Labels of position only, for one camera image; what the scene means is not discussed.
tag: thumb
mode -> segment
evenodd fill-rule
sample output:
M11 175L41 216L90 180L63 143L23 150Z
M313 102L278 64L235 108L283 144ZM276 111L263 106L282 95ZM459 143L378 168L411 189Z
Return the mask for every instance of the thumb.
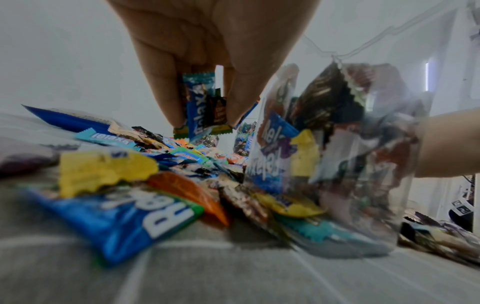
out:
M240 118L259 99L273 74L274 72L259 75L235 73L226 103L226 119L229 125L237 125Z

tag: forearm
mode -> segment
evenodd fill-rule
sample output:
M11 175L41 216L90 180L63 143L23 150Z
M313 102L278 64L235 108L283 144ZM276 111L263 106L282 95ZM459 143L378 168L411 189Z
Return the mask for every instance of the forearm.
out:
M480 172L480 109L428 119L416 177Z

